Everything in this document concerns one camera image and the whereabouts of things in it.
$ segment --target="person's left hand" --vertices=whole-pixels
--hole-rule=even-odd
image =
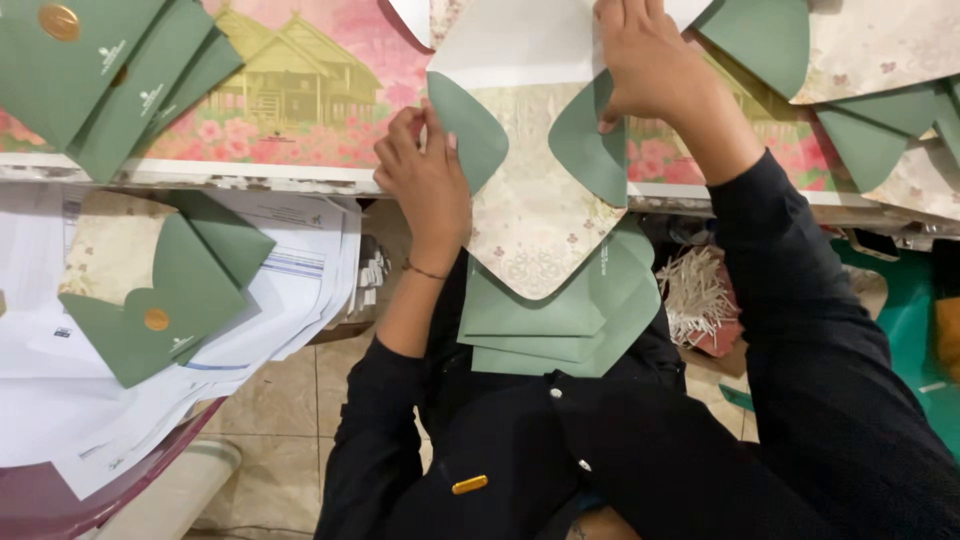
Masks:
[[[390,134],[373,145],[382,163],[373,179],[396,197],[413,234],[410,264],[445,276],[469,239],[470,188],[460,168],[457,139],[446,136],[436,110],[407,107],[390,123]],[[417,126],[426,124],[420,150]]]

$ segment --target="bracelet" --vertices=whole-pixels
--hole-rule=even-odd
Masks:
[[[403,269],[404,269],[404,270],[413,270],[414,272],[417,272],[418,274],[422,274],[422,275],[426,276],[427,278],[433,278],[434,280],[440,280],[440,281],[446,280],[446,276],[435,276],[435,275],[433,275],[433,274],[431,274],[431,273],[429,273],[429,272],[424,272],[424,271],[420,270],[418,267],[414,266],[413,264],[410,264],[410,258],[409,258],[409,257],[408,257],[408,258],[405,258],[405,259],[403,260]]]

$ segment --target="black shirt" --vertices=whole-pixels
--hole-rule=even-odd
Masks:
[[[462,295],[445,290],[426,359],[374,340],[351,371],[315,538],[562,539],[584,490],[644,540],[960,537],[957,464],[806,199],[769,153],[710,197],[760,444],[678,391],[669,346],[638,340],[618,362],[653,379],[473,374],[449,340]],[[426,475],[414,405],[430,413]],[[487,487],[451,493],[480,475]]]

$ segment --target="maroon plastic stool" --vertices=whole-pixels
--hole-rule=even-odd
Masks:
[[[73,540],[101,525],[160,476],[225,399],[177,426],[129,471],[82,501],[49,462],[0,469],[0,540]]]

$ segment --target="person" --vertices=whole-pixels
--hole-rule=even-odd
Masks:
[[[685,395],[662,311],[601,379],[470,372],[470,347],[456,343],[469,191],[456,137],[426,104],[375,146],[374,178],[413,245],[348,376],[315,538],[960,537],[957,463],[891,370],[804,197],[663,0],[600,0],[595,15],[615,86],[598,129],[662,119],[707,179],[760,443]],[[426,474],[414,406],[433,444]]]

